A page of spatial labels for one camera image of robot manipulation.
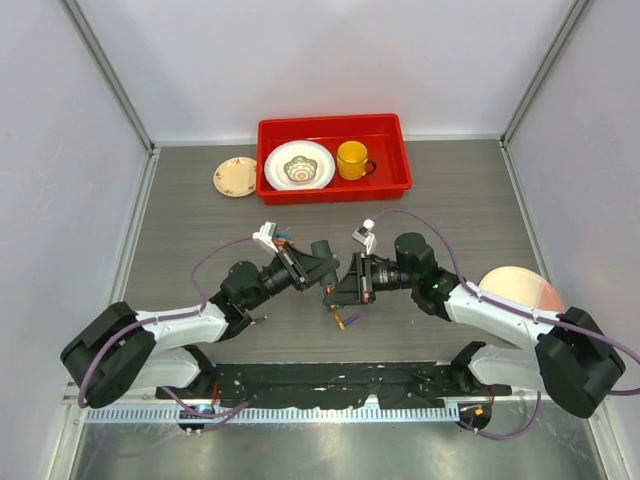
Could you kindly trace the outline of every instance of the white panel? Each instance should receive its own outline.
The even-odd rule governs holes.
[[[533,350],[485,345],[471,357],[469,370],[484,385],[511,385],[546,394]]]
[[[264,118],[396,112],[406,134],[502,133],[571,0],[81,0],[156,141]]]
[[[176,318],[168,322],[154,322],[145,325],[147,332],[153,333],[156,344],[153,354],[158,354],[172,348],[179,348],[192,343],[216,342],[229,325],[224,319],[224,313],[217,305],[207,302],[205,308],[200,311],[200,305],[164,312],[143,312],[137,310],[138,320],[157,319],[163,317],[175,317],[191,314],[188,317]]]
[[[104,307],[144,159],[58,2],[1,2],[2,478],[44,478],[59,355]]]
[[[594,2],[518,131],[513,153],[565,305],[640,350],[640,3]],[[622,387],[640,386],[628,358]],[[638,462],[640,399],[617,399]],[[632,478],[640,478],[640,468]]]

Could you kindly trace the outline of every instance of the gray table surface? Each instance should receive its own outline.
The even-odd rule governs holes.
[[[255,146],[163,148],[153,182],[126,300],[141,310],[166,310],[198,303],[189,276],[194,264],[229,240],[250,236],[265,220],[290,233],[296,246],[328,239],[342,265],[358,245],[351,232],[376,212],[404,207],[435,223],[451,240],[465,276],[479,282],[490,270],[518,265],[537,270],[531,245],[497,141],[408,142],[413,188],[400,200],[292,206],[265,206],[256,195],[227,198],[212,184],[216,167],[235,156],[255,158]],[[392,214],[376,226],[378,249],[393,255],[393,240],[418,231],[451,268],[440,241],[414,219]],[[211,259],[198,279],[207,292],[218,290],[228,268],[239,260],[258,267],[270,258],[252,242]],[[224,362],[341,362],[451,360],[472,340],[504,342],[473,327],[428,317],[409,292],[383,292],[374,305],[345,309],[362,317],[341,331],[321,305],[320,287],[303,294],[289,289],[259,309],[268,320],[235,339],[203,350]]]

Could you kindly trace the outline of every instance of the plate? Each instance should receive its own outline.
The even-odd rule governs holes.
[[[551,284],[526,268],[496,268],[485,275],[480,288],[528,307],[564,312],[560,295]]]
[[[227,197],[244,197],[256,189],[256,169],[253,158],[230,158],[216,169],[213,185]]]
[[[276,190],[326,187],[336,172],[333,155],[319,143],[296,140],[280,145],[264,164],[264,174]]]

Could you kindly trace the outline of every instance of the yellow cup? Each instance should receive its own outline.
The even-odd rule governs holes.
[[[350,140],[338,147],[338,173],[345,180],[358,180],[376,171],[376,162],[369,158],[367,147]],[[367,170],[367,164],[373,167]]]

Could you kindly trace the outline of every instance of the red tray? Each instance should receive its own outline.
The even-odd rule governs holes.
[[[336,167],[324,188],[278,191],[267,181],[263,166],[275,148],[292,140],[317,142],[331,152],[334,161],[343,142],[357,140],[366,145],[378,168],[372,175],[350,181]],[[267,205],[388,200],[402,197],[412,184],[400,120],[393,113],[263,120],[258,126],[257,176],[256,193]]]

